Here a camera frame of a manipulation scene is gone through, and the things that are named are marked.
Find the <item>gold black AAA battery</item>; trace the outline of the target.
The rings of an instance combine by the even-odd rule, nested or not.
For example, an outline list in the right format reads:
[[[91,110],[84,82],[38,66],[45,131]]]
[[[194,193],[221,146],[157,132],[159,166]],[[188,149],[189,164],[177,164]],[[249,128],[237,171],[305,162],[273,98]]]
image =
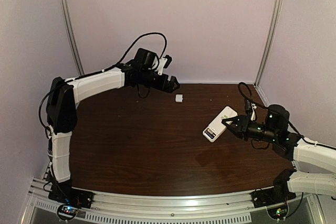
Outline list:
[[[207,133],[207,132],[212,132],[212,133],[214,133],[210,128],[207,128],[206,130],[205,130],[205,132]]]

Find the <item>purple AAA battery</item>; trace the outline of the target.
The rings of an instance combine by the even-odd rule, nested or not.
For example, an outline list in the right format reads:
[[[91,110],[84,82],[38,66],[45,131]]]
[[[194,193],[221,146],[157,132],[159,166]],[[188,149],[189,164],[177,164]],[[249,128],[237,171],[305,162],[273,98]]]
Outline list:
[[[207,132],[206,134],[210,137],[210,139],[214,139],[216,137],[216,134],[212,132]]]

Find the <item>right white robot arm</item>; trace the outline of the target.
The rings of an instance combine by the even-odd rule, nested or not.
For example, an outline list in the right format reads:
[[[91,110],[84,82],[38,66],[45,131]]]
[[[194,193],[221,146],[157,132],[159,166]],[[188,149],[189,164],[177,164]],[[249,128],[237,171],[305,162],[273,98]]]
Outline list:
[[[274,196],[284,199],[290,193],[312,193],[335,197],[335,147],[323,145],[288,131],[290,113],[273,104],[267,108],[263,124],[251,120],[251,115],[223,118],[222,124],[236,137],[267,142],[280,157],[291,162],[303,162],[327,170],[323,173],[283,170],[273,182]]]

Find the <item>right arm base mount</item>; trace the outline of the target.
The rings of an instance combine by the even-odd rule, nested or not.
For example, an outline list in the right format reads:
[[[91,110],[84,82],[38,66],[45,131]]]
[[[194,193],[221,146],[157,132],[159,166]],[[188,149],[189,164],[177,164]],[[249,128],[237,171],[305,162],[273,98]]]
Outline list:
[[[285,220],[293,213],[289,213],[288,201],[296,198],[296,193],[289,191],[287,182],[295,169],[283,170],[273,181],[273,186],[267,189],[257,188],[250,193],[255,208],[269,207],[281,204],[279,207],[268,209],[268,215],[273,220]]]

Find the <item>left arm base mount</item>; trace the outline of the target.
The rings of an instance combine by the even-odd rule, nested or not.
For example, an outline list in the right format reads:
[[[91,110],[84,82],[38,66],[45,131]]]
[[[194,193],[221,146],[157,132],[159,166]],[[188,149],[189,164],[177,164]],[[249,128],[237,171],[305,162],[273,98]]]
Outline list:
[[[62,183],[58,182],[53,167],[51,167],[49,174],[51,188],[48,199],[60,203],[56,210],[56,215],[60,221],[68,223],[77,216],[80,209],[91,208],[93,192],[73,188],[71,179]]]

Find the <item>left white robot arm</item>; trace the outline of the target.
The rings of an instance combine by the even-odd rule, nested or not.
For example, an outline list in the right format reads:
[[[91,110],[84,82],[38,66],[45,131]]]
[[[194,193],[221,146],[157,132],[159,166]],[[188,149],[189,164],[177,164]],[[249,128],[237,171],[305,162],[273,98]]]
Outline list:
[[[101,70],[85,77],[55,78],[50,87],[46,104],[47,132],[51,134],[49,157],[53,177],[59,183],[70,180],[70,139],[78,118],[76,106],[83,100],[112,89],[144,85],[166,93],[180,87],[175,76],[164,74],[172,62],[169,55],[158,58],[157,54],[140,48],[134,59],[119,63],[108,70]]]

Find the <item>white battery cover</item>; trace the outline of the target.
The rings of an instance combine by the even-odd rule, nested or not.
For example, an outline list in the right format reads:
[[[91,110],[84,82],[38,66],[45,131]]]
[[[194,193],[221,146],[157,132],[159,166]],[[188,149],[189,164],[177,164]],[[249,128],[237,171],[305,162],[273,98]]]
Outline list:
[[[183,95],[182,94],[176,94],[175,95],[175,102],[176,103],[182,103],[183,102]]]

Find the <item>white remote control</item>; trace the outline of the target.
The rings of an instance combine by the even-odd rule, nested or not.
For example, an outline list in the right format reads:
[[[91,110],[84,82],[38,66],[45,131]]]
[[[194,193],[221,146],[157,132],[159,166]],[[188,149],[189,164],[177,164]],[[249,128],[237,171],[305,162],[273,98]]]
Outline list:
[[[224,107],[219,112],[219,114],[210,122],[210,124],[202,131],[203,136],[208,141],[210,141],[211,143],[213,143],[226,130],[226,126],[224,126],[221,123],[222,119],[231,118],[231,117],[234,117],[234,116],[237,116],[237,115],[238,115],[237,112],[235,110],[233,110],[231,107],[229,107],[229,106]],[[214,139],[210,139],[210,137],[206,134],[205,130],[207,128],[210,128],[216,134],[216,137]]]

